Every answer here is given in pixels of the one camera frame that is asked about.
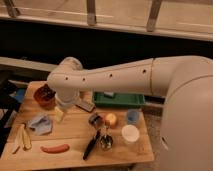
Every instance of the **yellow object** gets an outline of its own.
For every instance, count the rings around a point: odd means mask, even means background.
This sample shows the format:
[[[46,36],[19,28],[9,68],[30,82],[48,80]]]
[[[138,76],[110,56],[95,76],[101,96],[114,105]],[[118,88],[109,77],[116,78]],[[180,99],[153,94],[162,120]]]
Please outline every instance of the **yellow object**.
[[[21,124],[18,129],[12,153],[15,154],[20,147],[23,150],[29,150],[32,147],[30,137],[27,134],[27,131],[25,130],[25,124]]]
[[[117,125],[117,116],[114,113],[108,113],[104,117],[105,122],[108,122],[110,125],[110,128],[114,128]]]
[[[60,123],[64,117],[64,111],[62,111],[61,109],[59,109],[57,106],[55,107],[55,121]]]

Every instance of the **wooden table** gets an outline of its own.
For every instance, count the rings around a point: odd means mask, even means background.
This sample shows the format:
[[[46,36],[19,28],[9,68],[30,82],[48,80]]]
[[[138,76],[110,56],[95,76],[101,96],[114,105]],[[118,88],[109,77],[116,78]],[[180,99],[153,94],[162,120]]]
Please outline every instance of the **wooden table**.
[[[25,94],[24,101],[19,113],[13,123],[11,132],[7,139],[3,154],[0,160],[0,170],[38,170],[53,168],[71,168],[88,166],[105,166],[133,164],[149,162],[154,160],[149,136],[143,114],[141,115],[140,140],[132,148],[127,146],[121,137],[121,128],[125,125],[126,109],[106,109],[96,108],[94,112],[105,115],[113,112],[118,117],[118,125],[115,129],[110,129],[109,134],[113,137],[113,148],[109,151],[102,151],[97,144],[86,161],[82,159],[84,150],[95,134],[95,129],[88,123],[91,113],[74,106],[71,107],[61,123],[54,121],[54,110],[44,110],[33,99],[35,90],[45,82],[31,82]],[[85,92],[83,98],[91,101],[91,93]],[[53,130],[48,135],[36,136],[32,130],[29,132],[32,140],[32,149],[23,151],[19,149],[16,154],[11,154],[11,149],[17,133],[17,128],[43,112],[53,119]],[[70,150],[60,154],[47,154],[40,150],[41,146],[57,146],[69,144]]]

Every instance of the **black handle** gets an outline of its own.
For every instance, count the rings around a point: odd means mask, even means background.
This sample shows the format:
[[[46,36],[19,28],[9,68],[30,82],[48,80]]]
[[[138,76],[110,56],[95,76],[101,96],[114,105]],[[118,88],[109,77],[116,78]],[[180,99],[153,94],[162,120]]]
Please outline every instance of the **black handle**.
[[[83,160],[86,160],[88,155],[90,154],[90,152],[92,151],[92,149],[94,148],[96,141],[98,140],[98,138],[100,137],[101,133],[100,131],[97,131],[95,137],[93,139],[90,140],[89,144],[87,145],[87,148],[84,152],[84,156],[83,156]]]

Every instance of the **white cup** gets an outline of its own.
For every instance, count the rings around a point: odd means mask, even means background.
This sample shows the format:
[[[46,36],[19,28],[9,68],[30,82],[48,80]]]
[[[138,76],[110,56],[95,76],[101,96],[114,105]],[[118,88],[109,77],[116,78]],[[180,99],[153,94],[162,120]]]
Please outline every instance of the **white cup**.
[[[125,125],[121,130],[121,134],[126,144],[134,144],[140,137],[139,130],[134,125]]]

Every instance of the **dark background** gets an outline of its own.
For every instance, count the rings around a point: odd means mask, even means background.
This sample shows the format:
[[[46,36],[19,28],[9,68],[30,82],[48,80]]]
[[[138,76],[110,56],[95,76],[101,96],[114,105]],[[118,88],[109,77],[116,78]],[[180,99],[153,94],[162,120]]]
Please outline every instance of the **dark background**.
[[[58,64],[78,58],[96,68],[152,57],[213,58],[213,42],[0,20],[0,56]]]

